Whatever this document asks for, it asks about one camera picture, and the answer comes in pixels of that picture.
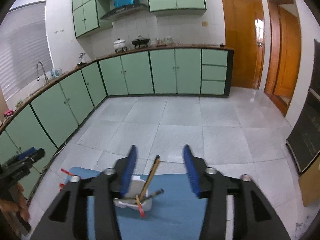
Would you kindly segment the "black chopstick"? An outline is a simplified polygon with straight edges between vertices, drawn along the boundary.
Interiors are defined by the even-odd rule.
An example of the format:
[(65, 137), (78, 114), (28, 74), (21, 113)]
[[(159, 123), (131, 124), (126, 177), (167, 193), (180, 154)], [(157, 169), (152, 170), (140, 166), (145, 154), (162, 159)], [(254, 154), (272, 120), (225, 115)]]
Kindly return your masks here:
[(140, 202), (141, 202), (141, 203), (146, 202), (147, 200), (152, 199), (152, 198), (154, 198), (154, 197), (156, 197), (156, 196), (159, 196), (160, 194), (163, 194), (163, 193), (164, 193), (164, 190), (163, 190), (163, 189), (160, 189), (160, 190), (158, 190), (158, 191), (150, 194), (149, 196), (144, 197)]

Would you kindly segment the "black disinfection cabinet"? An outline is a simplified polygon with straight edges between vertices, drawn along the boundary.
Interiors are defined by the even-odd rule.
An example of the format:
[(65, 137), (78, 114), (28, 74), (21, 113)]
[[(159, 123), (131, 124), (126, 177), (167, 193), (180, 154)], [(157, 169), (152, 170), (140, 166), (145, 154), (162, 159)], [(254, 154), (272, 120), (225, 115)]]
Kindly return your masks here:
[(303, 174), (319, 156), (319, 41), (314, 40), (315, 57), (311, 83), (303, 109), (286, 146), (298, 174)]

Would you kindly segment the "blue table mat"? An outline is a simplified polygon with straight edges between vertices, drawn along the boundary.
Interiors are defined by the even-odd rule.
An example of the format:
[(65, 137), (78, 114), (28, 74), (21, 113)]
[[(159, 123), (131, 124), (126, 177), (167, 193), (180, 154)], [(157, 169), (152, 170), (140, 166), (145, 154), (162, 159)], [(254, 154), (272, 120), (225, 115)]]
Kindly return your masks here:
[(151, 192), (163, 189), (153, 198), (146, 217), (129, 207), (116, 207), (122, 239), (199, 239), (206, 200), (192, 193), (186, 174), (156, 175)]

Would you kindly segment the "cardboard box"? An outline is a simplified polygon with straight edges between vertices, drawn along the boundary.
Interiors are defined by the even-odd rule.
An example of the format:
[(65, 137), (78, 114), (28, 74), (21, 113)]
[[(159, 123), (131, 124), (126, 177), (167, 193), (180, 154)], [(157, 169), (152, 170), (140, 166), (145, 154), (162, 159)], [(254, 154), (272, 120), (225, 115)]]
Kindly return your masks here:
[(319, 199), (320, 191), (320, 171), (319, 157), (313, 164), (299, 177), (299, 186), (304, 207), (311, 205)]

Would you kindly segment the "green lower kitchen cabinets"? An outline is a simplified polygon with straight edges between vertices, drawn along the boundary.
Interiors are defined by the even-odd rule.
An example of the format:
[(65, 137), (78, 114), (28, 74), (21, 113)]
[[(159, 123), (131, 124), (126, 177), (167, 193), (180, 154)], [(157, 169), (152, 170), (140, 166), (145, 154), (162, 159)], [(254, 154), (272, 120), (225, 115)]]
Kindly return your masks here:
[(108, 97), (230, 93), (234, 51), (216, 46), (136, 50), (67, 72), (25, 100), (1, 126), (1, 163), (31, 147), (45, 156), (20, 180), (29, 197), (63, 143)]

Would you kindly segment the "open wooden door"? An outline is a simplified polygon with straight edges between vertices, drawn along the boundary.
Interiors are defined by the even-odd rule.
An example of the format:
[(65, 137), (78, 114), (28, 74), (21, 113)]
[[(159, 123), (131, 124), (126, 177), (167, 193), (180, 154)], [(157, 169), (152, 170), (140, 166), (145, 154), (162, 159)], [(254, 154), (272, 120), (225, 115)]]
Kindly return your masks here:
[(295, 91), (301, 57), (301, 29), (296, 0), (267, 0), (271, 46), (264, 92), (283, 115)]

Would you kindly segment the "closed wooden door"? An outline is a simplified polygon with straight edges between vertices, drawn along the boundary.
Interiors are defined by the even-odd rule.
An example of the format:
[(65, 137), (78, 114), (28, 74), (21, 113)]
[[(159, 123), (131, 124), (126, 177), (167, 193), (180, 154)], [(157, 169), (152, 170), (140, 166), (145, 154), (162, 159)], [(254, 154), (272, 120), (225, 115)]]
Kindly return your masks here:
[(226, 47), (234, 49), (232, 86), (258, 89), (264, 59), (262, 0), (222, 0)]

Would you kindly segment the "black wok with lid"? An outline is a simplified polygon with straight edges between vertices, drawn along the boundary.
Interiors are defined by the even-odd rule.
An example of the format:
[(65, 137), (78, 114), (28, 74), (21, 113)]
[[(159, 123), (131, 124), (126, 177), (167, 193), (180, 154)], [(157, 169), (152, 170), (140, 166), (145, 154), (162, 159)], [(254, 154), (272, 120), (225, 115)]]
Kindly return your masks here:
[(149, 38), (142, 37), (141, 35), (139, 35), (136, 39), (131, 41), (135, 49), (146, 48), (148, 47), (149, 42)]

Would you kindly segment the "window blind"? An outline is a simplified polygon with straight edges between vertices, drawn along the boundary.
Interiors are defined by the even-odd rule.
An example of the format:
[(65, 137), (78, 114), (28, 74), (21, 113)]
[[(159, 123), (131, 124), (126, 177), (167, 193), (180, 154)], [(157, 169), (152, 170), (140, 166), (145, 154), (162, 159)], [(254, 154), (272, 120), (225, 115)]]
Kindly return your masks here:
[(46, 32), (46, 2), (9, 11), (1, 23), (1, 90), (5, 100), (53, 68)]

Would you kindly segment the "white twin utensil holder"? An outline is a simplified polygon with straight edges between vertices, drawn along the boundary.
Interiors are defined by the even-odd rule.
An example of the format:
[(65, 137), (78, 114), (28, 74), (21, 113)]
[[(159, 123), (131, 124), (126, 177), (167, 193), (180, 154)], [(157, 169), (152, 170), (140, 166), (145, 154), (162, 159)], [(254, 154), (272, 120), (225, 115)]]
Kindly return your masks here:
[[(140, 194), (144, 184), (145, 180), (143, 180), (140, 176), (133, 175), (131, 177), (131, 183), (129, 187), (129, 191), (127, 194), (125, 194), (125, 198), (123, 199), (114, 199), (114, 204), (116, 207), (119, 208), (131, 208), (133, 210), (138, 211), (138, 205), (136, 204), (136, 195)], [(149, 190), (146, 191), (145, 197), (149, 197), (151, 193)], [(144, 211), (150, 211), (152, 208), (152, 199), (147, 199), (143, 202), (141, 202), (142, 209)]]

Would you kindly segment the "blue range hood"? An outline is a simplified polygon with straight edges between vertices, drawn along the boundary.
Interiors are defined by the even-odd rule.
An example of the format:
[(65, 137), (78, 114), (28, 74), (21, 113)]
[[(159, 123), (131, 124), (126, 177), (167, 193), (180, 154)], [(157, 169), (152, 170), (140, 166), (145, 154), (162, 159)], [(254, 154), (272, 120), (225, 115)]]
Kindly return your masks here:
[(100, 20), (115, 21), (139, 11), (149, 11), (148, 0), (97, 0)]

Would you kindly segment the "white cooking pot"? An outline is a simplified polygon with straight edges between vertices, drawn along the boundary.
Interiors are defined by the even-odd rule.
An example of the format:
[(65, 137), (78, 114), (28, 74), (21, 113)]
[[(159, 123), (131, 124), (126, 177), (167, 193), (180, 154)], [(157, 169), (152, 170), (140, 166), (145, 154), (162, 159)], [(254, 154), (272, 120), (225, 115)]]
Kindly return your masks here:
[(113, 43), (113, 46), (116, 53), (119, 53), (121, 51), (127, 51), (126, 41), (124, 39), (118, 38)]

